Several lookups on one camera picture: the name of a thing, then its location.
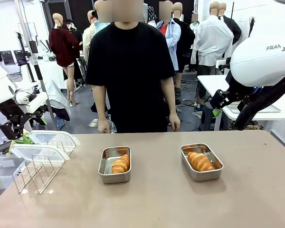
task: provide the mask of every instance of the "mannequin neck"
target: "mannequin neck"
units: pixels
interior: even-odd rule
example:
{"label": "mannequin neck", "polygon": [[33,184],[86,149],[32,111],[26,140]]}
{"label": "mannequin neck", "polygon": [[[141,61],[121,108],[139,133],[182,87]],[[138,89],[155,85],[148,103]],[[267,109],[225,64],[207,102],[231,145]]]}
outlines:
{"label": "mannequin neck", "polygon": [[221,9],[219,12],[218,12],[218,16],[223,16],[225,14],[225,10],[224,9]]}
{"label": "mannequin neck", "polygon": [[174,13],[174,18],[177,18],[177,19],[181,18],[181,12],[179,10],[176,10],[173,13]]}
{"label": "mannequin neck", "polygon": [[210,10],[210,15],[217,16],[218,15],[218,9],[211,9]]}
{"label": "mannequin neck", "polygon": [[55,22],[55,25],[58,25],[59,27],[61,27],[61,23],[60,23],[60,20],[54,20],[54,22]]}
{"label": "mannequin neck", "polygon": [[129,30],[138,25],[138,22],[115,22],[115,26],[119,29]]}

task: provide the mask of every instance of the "white wall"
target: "white wall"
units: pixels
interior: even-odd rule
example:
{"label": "white wall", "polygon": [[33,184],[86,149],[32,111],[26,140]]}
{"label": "white wall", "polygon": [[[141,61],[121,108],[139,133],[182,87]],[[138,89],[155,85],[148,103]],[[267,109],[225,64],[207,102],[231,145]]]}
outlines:
{"label": "white wall", "polygon": [[[20,8],[23,13],[23,7],[20,2]],[[48,39],[48,30],[46,22],[43,15],[43,10],[39,0],[34,0],[32,2],[27,2],[23,0],[25,13],[28,22],[34,22],[37,30],[37,34],[41,40]],[[16,35],[16,31],[19,32],[18,23],[20,23],[18,13],[16,10],[16,5],[14,1],[7,1],[0,3],[0,51],[20,50],[20,44]],[[6,66],[2,62],[2,67],[8,73],[16,73],[19,71],[17,65]]]}
{"label": "white wall", "polygon": [[[203,2],[202,20],[205,20],[209,16],[209,6],[213,0],[199,1]],[[234,49],[248,38],[251,17],[254,17],[256,21],[251,35],[256,33],[285,33],[285,5],[283,4],[273,0],[219,0],[219,2],[227,4],[225,15],[229,18],[234,2],[232,18],[242,29],[242,36],[234,45]],[[275,121],[272,132],[285,143],[285,121]]]}

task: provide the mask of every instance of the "person's hand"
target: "person's hand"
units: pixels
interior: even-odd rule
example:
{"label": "person's hand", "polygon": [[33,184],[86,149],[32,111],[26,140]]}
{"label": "person's hand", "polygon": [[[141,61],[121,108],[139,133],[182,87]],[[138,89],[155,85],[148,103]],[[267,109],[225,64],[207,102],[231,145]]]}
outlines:
{"label": "person's hand", "polygon": [[100,133],[110,133],[110,124],[107,120],[99,120],[98,130]]}
{"label": "person's hand", "polygon": [[170,113],[169,121],[171,123],[172,130],[175,132],[179,130],[181,121],[176,113]]}

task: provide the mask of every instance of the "plastic bin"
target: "plastic bin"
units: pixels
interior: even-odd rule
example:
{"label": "plastic bin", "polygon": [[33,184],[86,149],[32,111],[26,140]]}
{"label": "plastic bin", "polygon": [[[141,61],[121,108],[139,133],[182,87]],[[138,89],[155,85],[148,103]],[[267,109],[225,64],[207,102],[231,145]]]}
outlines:
{"label": "plastic bin", "polygon": [[13,182],[13,173],[19,172],[23,158],[16,156],[0,156],[0,195]]}

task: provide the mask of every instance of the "white brick wall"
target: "white brick wall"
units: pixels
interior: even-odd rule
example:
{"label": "white brick wall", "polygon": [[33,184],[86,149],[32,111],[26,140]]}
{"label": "white brick wall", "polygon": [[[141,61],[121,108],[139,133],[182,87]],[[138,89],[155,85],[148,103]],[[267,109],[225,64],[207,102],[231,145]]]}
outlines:
{"label": "white brick wall", "polygon": [[[199,0],[199,17],[205,20],[209,16],[209,6],[214,0]],[[234,45],[234,49],[248,38],[250,29],[250,18],[255,18],[255,26],[252,35],[255,33],[278,33],[285,32],[285,5],[276,3],[273,0],[218,0],[227,4],[225,15],[231,17],[232,3],[234,2],[233,19],[242,30],[240,40]],[[285,121],[275,121],[273,133],[285,143]]]}

